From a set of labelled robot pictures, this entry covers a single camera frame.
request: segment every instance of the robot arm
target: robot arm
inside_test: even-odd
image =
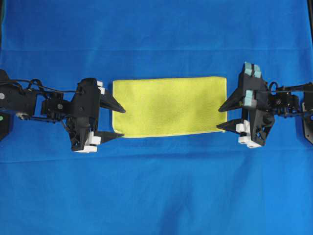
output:
[[[28,82],[29,86],[24,89],[20,82]],[[71,101],[64,100],[66,92],[75,94]],[[39,95],[45,98],[41,106],[43,117],[34,116]],[[123,136],[98,131],[100,107],[125,112],[110,92],[103,88],[102,82],[95,78],[83,79],[75,91],[58,91],[44,87],[38,79],[10,80],[6,72],[0,70],[0,140],[9,134],[11,116],[16,115],[21,120],[60,122],[69,134],[72,151],[96,152],[97,145]]]

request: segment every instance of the blue cloth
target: blue cloth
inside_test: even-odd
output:
[[[230,94],[244,61],[280,85],[311,81],[306,0],[5,5],[0,67],[11,79],[68,90],[85,77],[110,88],[221,75]],[[100,117],[112,130],[110,113]],[[80,155],[60,124],[15,119],[0,142],[0,234],[312,234],[313,148],[301,120],[277,118],[262,148],[237,138],[118,139]]]

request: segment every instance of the white plastic block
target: white plastic block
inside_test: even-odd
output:
[[[97,152],[97,146],[85,145],[83,150],[76,151],[77,153],[95,153]]]
[[[95,145],[101,144],[101,137],[94,136],[94,132],[93,131],[89,132],[88,138],[87,138],[87,141],[86,141],[86,145],[91,145],[91,144],[95,144]]]
[[[238,137],[238,143],[246,144],[248,148],[261,147],[261,145],[251,140],[250,122],[248,120],[244,120],[243,123],[237,124],[236,131],[238,133],[242,133],[242,132],[246,133],[246,136]]]
[[[103,82],[97,81],[97,86],[98,87],[103,87]]]
[[[244,126],[244,124],[243,123],[240,123],[240,124],[237,124],[236,125],[236,131],[238,132],[238,133],[242,133],[242,132],[245,132],[245,126]]]
[[[98,87],[98,89],[100,90],[100,93],[101,94],[104,94],[105,93],[105,89],[103,87]]]

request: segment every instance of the blue backdrop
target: blue backdrop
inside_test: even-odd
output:
[[[230,94],[244,61],[280,85],[311,81],[306,0],[5,4],[0,67],[11,79],[75,89],[85,77],[110,88],[221,75]],[[110,121],[103,110],[99,128]],[[277,118],[263,148],[237,138],[118,139],[80,155],[61,125],[15,119],[0,142],[0,234],[312,234],[313,146],[301,120]]]

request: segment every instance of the microfiber cloth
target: microfiber cloth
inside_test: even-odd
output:
[[[118,80],[113,95],[126,113],[113,112],[112,125],[126,138],[217,132],[227,120],[218,112],[226,100],[223,77]]]

